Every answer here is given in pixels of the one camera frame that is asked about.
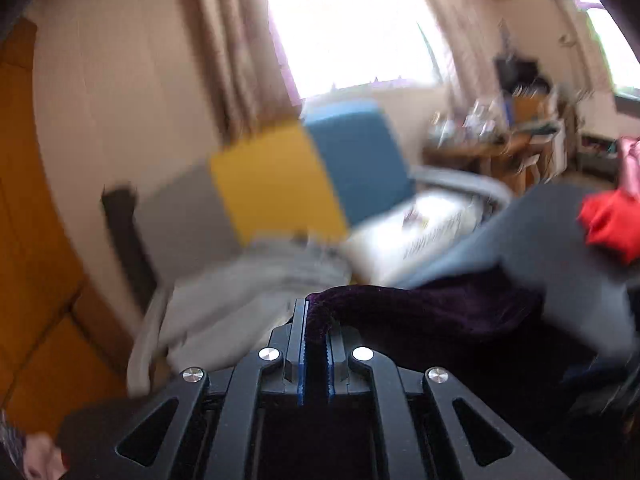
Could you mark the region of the dark purple velvet garment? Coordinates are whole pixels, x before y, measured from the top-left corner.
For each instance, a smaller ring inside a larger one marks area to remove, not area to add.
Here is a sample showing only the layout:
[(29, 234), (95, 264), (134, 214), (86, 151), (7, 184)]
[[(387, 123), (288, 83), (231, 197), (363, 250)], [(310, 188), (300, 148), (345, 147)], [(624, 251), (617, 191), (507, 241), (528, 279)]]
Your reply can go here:
[(547, 291), (499, 264), (412, 289), (347, 285), (309, 298), (305, 341), (319, 348), (333, 324), (409, 370), (442, 366), (467, 386), (487, 388), (485, 366), (527, 382), (535, 366), (559, 382), (594, 353), (544, 316)]

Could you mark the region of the grey hoodie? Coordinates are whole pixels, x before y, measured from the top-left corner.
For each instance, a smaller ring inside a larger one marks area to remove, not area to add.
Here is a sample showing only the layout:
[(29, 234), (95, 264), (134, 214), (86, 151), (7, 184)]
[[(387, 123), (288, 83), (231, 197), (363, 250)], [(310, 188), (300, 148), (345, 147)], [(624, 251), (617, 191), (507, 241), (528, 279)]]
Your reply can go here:
[(174, 373), (236, 364), (292, 318), (296, 300), (351, 279), (352, 268), (332, 245), (263, 237), (227, 263), (157, 289), (130, 354), (128, 393), (152, 391), (151, 368), (159, 358)]

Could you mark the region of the orange wooden wardrobe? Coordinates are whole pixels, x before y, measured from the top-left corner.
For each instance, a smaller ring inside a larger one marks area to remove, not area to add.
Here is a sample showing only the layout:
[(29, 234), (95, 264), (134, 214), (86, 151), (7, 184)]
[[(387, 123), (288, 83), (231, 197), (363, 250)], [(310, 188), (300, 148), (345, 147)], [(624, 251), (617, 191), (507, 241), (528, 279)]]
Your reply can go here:
[(37, 138), (36, 25), (1, 43), (1, 411), (54, 436), (74, 411), (126, 394), (132, 338), (58, 218)]

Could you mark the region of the white printed pillow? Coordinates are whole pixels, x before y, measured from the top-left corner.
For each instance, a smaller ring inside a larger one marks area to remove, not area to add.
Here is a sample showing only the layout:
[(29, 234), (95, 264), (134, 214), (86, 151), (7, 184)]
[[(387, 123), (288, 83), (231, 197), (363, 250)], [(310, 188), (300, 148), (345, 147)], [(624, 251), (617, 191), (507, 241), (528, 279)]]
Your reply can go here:
[(349, 232), (337, 251), (353, 283), (395, 286), (502, 210), (503, 204), (488, 197), (446, 188), (400, 200), (358, 197), (344, 206)]

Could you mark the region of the grey yellow blue headboard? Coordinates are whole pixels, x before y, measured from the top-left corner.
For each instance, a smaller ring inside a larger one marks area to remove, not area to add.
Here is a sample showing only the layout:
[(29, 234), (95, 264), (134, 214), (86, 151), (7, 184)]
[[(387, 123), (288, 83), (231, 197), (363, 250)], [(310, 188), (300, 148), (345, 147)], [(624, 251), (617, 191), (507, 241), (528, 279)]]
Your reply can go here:
[(339, 243), (415, 192), (382, 108), (347, 101), (210, 155), (146, 198), (134, 220), (155, 269), (179, 274), (261, 235)]

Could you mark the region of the red fleece garment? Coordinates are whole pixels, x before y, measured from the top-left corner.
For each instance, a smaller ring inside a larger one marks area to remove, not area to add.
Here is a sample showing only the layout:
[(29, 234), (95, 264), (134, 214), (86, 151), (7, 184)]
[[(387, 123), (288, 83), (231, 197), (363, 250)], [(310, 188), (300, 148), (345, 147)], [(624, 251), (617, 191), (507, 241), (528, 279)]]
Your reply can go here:
[(577, 218), (586, 244), (603, 248), (629, 266), (639, 260), (639, 202), (622, 190), (588, 195)]

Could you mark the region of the cluttered wooden desk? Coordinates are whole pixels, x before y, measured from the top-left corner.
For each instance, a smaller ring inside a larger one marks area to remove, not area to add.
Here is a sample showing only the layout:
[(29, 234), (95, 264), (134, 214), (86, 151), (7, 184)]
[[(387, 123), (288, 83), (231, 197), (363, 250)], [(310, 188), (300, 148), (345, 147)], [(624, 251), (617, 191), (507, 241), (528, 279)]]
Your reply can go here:
[(565, 125), (558, 90), (520, 87), (486, 104), (464, 123), (436, 117), (422, 150), (425, 165), (494, 178), (516, 194), (567, 170)]

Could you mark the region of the beige curtain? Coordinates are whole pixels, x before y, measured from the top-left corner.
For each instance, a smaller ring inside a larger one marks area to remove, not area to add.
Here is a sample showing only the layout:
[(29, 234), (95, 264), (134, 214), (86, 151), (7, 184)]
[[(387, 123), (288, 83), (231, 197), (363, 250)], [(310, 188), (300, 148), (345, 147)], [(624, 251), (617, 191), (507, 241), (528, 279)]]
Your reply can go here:
[(268, 0), (198, 0), (222, 142), (299, 114), (299, 98)]

